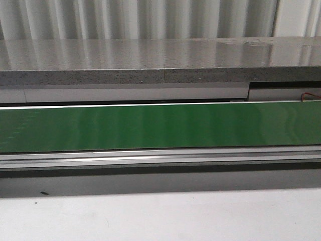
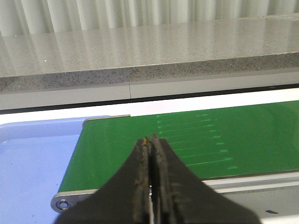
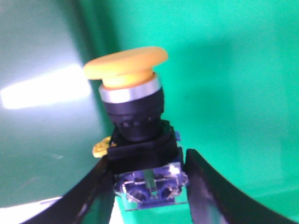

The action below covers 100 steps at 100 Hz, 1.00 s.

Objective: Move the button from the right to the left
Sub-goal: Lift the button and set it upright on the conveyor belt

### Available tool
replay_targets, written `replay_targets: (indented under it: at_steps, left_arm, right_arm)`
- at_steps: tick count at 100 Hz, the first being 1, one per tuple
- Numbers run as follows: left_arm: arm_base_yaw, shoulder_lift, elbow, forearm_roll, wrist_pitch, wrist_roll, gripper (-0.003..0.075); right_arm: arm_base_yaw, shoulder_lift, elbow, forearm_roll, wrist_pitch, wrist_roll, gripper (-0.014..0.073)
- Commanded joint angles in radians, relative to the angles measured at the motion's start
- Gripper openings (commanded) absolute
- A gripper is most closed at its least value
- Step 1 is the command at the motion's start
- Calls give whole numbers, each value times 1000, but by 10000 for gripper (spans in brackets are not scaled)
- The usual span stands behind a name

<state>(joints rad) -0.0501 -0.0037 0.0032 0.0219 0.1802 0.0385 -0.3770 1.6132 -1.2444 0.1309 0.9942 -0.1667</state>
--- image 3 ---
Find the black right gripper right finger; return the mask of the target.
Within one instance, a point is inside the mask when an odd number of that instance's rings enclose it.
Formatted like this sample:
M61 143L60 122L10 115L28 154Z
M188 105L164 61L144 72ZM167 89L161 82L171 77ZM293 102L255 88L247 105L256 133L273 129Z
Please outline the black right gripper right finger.
M292 224L235 187L195 149L187 149L187 199L194 224Z

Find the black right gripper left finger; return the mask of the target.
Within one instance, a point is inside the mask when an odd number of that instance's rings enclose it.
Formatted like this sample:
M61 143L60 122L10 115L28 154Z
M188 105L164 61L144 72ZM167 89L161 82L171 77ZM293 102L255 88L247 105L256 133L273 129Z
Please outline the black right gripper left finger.
M114 176L106 156L69 192L24 224L107 224L114 206Z

